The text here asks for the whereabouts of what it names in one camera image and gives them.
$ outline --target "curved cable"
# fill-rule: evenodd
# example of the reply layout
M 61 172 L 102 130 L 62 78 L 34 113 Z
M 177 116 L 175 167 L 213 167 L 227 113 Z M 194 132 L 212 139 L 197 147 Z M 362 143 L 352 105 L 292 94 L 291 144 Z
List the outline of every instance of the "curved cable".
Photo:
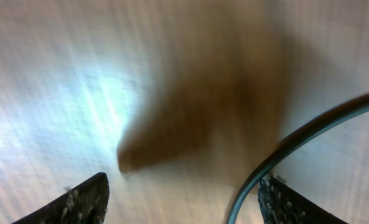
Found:
M 249 175 L 241 186 L 231 205 L 227 224 L 235 223 L 246 196 L 274 166 L 318 135 L 367 111 L 369 111 L 369 93 L 328 110 L 284 138 L 276 150 Z

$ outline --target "glossy wooden surface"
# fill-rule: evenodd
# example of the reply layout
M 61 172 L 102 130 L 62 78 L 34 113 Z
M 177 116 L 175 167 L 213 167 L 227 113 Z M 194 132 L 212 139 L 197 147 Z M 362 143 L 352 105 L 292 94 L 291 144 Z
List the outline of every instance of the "glossy wooden surface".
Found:
M 367 91 L 369 1 L 0 0 L 0 223 L 97 172 L 106 223 L 222 223 L 282 137 Z M 275 172 L 369 223 L 369 113 Z

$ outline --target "wooden surface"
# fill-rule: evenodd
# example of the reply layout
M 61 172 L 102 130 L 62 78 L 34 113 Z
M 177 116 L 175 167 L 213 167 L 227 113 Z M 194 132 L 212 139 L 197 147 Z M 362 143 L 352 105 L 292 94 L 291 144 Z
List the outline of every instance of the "wooden surface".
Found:
M 97 172 L 106 223 L 222 223 L 278 140 L 368 91 L 369 1 L 0 0 L 0 223 Z M 369 113 L 275 172 L 369 223 Z

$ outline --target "wire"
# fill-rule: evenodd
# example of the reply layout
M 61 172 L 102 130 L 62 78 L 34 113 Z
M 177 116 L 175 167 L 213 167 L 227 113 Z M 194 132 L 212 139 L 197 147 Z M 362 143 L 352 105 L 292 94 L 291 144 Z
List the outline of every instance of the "wire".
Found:
M 276 150 L 249 175 L 241 186 L 228 213 L 227 224 L 235 223 L 246 196 L 274 166 L 318 135 L 367 111 L 369 111 L 369 93 L 328 110 L 284 138 Z

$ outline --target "cable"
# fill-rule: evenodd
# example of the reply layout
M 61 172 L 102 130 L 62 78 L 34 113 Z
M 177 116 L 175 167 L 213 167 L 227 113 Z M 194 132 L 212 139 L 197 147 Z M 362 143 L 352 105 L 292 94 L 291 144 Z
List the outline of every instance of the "cable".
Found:
M 228 213 L 227 224 L 234 224 L 238 212 L 251 189 L 288 155 L 330 128 L 369 111 L 369 93 L 339 105 L 309 121 L 286 138 L 245 180 Z

